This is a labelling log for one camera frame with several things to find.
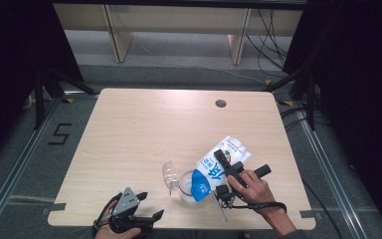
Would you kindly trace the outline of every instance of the gray carpet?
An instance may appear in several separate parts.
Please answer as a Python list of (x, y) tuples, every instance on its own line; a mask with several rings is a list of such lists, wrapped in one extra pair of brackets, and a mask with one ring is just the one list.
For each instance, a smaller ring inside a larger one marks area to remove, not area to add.
[[(270, 79), (275, 82), (279, 79), (260, 71), (250, 70), (230, 70), (230, 73), (226, 73), (189, 68), (81, 66), (81, 71), (86, 83), (97, 90), (116, 87), (260, 91), (265, 87), (265, 80)], [(69, 85), (63, 84), (63, 86), (66, 90), (75, 90)], [(290, 87), (291, 85), (284, 86), (275, 92), (278, 101), (289, 100), (287, 93)], [(70, 104), (59, 104), (0, 218), (0, 238), (91, 238), (90, 228), (50, 226), (46, 215), (42, 215), (42, 210), (48, 208), (57, 196), (95, 103), (96, 98), (89, 97), (74, 98)], [(289, 108), (279, 107), (281, 112)], [(379, 212), (356, 172), (347, 166), (348, 159), (332, 127), (327, 125), (323, 113), (316, 111), (315, 115), (318, 117), (316, 120), (319, 121), (316, 124), (316, 133), (329, 159), (333, 162), (350, 201), (359, 213), (367, 235), (370, 238), (382, 238), (382, 218)], [(289, 125), (296, 120), (298, 120), (296, 114), (290, 114), (284, 118), (284, 125)], [(34, 122), (34, 108), (26, 110), (8, 135), (7, 142), (2, 146), (0, 186), (32, 133)], [(70, 136), (63, 145), (49, 145), (49, 142), (62, 140), (60, 137), (53, 136), (59, 123), (71, 124), (60, 128), (60, 132), (69, 133)], [(301, 124), (295, 124), (287, 131), (287, 135), (301, 177), (325, 205), (343, 238), (352, 238)], [(308, 189), (306, 193), (311, 207), (320, 217), (316, 220), (316, 227), (306, 233), (311, 238), (338, 238), (336, 230), (318, 200)], [(272, 230), (249, 233), (251, 238), (277, 238)]]

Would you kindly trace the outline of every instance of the light wood surface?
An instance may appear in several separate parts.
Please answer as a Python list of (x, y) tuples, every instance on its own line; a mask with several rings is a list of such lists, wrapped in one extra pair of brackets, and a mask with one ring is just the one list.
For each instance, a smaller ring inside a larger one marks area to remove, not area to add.
[[(218, 108), (217, 100), (227, 105)], [(312, 229), (311, 210), (274, 97), (270, 93), (126, 90), (101, 92), (55, 203), (55, 226), (89, 226), (105, 204), (130, 186), (146, 191), (136, 215), (164, 209), (156, 228), (265, 229), (264, 219), (248, 209), (225, 209), (228, 222), (211, 197), (185, 204), (180, 191), (169, 191), (162, 164), (172, 160), (178, 174), (193, 169), (225, 136), (237, 138), (252, 154), (245, 168), (268, 164), (269, 182), (277, 201), (299, 229)]]

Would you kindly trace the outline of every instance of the hand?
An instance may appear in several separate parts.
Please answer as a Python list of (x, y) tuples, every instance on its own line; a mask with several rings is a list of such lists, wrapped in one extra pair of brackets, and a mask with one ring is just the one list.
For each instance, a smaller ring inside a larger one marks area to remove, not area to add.
[[(244, 201), (247, 203), (276, 202), (268, 183), (259, 179), (252, 170), (244, 170), (240, 176), (247, 187), (239, 183), (233, 176), (228, 176), (228, 180), (231, 186), (243, 195)], [(296, 230), (287, 213), (280, 207), (267, 207), (255, 211), (266, 219), (280, 237)]]
[[(116, 206), (116, 200), (113, 201), (110, 206), (107, 208), (106, 212), (104, 213), (104, 216), (108, 215), (110, 213), (110, 210)], [(131, 239), (136, 236), (141, 232), (139, 228), (132, 228), (127, 230), (124, 233), (114, 233), (111, 229), (110, 226), (107, 224), (108, 220), (104, 220), (100, 223), (101, 228), (95, 235), (95, 239)]]

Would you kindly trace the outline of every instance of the white desk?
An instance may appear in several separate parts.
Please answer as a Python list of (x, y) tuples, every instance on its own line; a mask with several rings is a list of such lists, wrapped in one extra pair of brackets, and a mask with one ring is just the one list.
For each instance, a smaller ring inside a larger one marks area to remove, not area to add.
[[(218, 108), (217, 100), (227, 105)], [(299, 229), (312, 229), (313, 218), (300, 218), (311, 210), (287, 135), (270, 93), (125, 90), (101, 92), (55, 203), (55, 226), (89, 226), (105, 204), (130, 186), (147, 191), (136, 215), (151, 216), (164, 209), (155, 228), (266, 229), (263, 218), (250, 210), (226, 209), (228, 222), (211, 197), (196, 206), (183, 203), (179, 191), (169, 196), (162, 164), (172, 160), (178, 174), (193, 169), (226, 135), (241, 141), (252, 156), (245, 168), (268, 164), (264, 177), (277, 201)]]

